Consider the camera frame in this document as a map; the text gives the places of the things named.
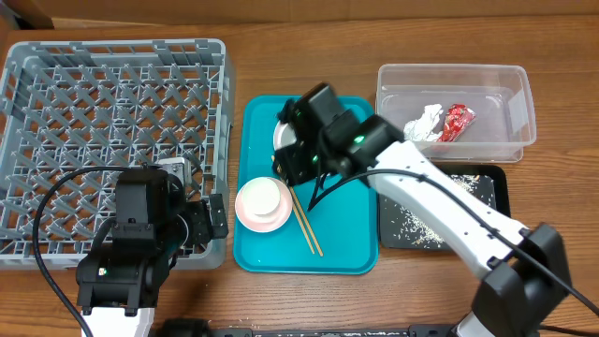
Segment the rice and food scraps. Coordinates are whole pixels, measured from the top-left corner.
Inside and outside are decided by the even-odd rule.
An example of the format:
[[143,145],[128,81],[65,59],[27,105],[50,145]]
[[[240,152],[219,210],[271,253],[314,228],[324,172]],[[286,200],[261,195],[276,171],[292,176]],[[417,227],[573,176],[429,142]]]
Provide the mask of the rice and food scraps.
[[[451,174],[450,178],[491,208],[496,208],[494,180],[488,175]],[[386,248],[449,250],[420,218],[390,198],[380,198],[379,234]]]

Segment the white paper cup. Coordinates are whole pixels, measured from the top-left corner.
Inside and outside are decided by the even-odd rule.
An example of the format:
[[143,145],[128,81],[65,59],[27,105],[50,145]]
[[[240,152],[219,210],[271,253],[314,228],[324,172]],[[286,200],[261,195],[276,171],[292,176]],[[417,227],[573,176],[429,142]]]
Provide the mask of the white paper cup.
[[255,178],[243,188],[244,205],[253,215],[270,215],[278,208],[280,200],[278,185],[271,178]]

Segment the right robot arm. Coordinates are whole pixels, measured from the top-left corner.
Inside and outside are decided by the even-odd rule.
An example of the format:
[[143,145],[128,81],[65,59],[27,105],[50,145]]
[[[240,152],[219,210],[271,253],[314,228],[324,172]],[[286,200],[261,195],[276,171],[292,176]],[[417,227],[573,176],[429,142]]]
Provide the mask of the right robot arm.
[[548,224],[529,229],[464,190],[379,115],[360,120],[332,87],[317,84],[278,114],[295,139],[276,150],[273,169],[291,186],[325,175],[341,180],[310,204],[353,181],[421,219],[479,279],[472,309],[454,336],[533,336],[573,293],[564,243]]

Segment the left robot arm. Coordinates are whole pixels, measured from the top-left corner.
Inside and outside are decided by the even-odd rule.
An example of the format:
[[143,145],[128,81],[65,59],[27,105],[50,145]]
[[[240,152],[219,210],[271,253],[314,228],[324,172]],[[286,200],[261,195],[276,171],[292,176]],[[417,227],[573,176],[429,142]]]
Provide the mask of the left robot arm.
[[226,206],[219,194],[188,200],[179,177],[153,167],[126,169],[114,193],[116,214],[76,269],[81,333],[147,336],[180,250],[225,238]]

